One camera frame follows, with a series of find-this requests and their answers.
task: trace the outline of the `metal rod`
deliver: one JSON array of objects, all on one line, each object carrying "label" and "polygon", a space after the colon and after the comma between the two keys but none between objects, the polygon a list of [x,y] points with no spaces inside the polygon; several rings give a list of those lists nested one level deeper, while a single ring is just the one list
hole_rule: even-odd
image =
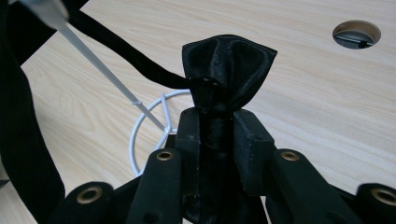
[{"label": "metal rod", "polygon": [[136,105],[137,108],[142,111],[159,129],[165,130],[163,124],[157,120],[151,112],[140,102],[123,84],[122,82],[105,66],[102,61],[70,30],[67,26],[64,26],[58,31],[78,49],[78,51],[83,54],[108,80],[111,81],[121,92],[128,98],[132,105]]}]

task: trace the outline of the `wooden surface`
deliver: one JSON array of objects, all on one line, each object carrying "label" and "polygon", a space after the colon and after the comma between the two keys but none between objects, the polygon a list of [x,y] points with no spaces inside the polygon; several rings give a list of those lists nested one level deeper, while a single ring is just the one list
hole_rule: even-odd
[{"label": "wooden surface", "polygon": [[[240,35],[278,50],[268,78],[245,107],[276,146],[304,153],[346,191],[367,182],[396,188],[396,2],[91,0],[82,10],[182,76],[182,46],[213,35]],[[332,30],[350,20],[377,25],[379,42],[359,50],[337,45]],[[172,91],[78,35],[145,105]],[[137,108],[59,34],[22,69],[67,192],[88,181],[117,188],[134,178],[128,142]],[[175,125],[180,111],[192,106],[189,96],[169,104]],[[140,165],[159,135],[146,120],[136,146]],[[0,190],[0,223],[35,223],[10,184]]]}]

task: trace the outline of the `black fabric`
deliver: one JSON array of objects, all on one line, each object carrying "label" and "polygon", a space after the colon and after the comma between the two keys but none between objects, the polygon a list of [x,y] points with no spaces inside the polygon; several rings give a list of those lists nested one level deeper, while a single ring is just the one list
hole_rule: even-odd
[{"label": "black fabric", "polygon": [[35,118],[32,93],[6,37],[8,0],[0,0],[0,153],[15,189],[37,222],[64,198]]},{"label": "black fabric", "polygon": [[236,35],[218,35],[183,47],[187,78],[218,83],[191,90],[204,114],[230,114],[247,104],[261,87],[276,51]]},{"label": "black fabric", "polygon": [[[88,0],[67,2],[81,8]],[[29,59],[55,32],[20,2],[17,1],[9,7],[7,35],[18,64]]]},{"label": "black fabric", "polygon": [[194,223],[266,223],[260,197],[243,191],[233,162],[233,112],[264,82],[276,51],[235,35],[218,35],[183,47],[186,77],[206,85],[191,88],[199,110],[199,193],[184,198],[184,216]]}]

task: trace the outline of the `black nylon strap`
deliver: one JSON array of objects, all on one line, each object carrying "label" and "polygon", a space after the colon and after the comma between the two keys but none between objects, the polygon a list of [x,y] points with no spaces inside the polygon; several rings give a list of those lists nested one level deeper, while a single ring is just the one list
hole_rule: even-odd
[{"label": "black nylon strap", "polygon": [[6,37],[8,0],[0,0],[0,153],[35,220],[45,222],[64,198],[64,183],[35,118],[32,93]]},{"label": "black nylon strap", "polygon": [[98,21],[79,9],[69,6],[66,1],[64,1],[64,4],[69,12],[69,23],[71,25],[83,34],[112,49],[144,77],[172,89],[188,89],[191,87],[188,79],[165,70]]}]

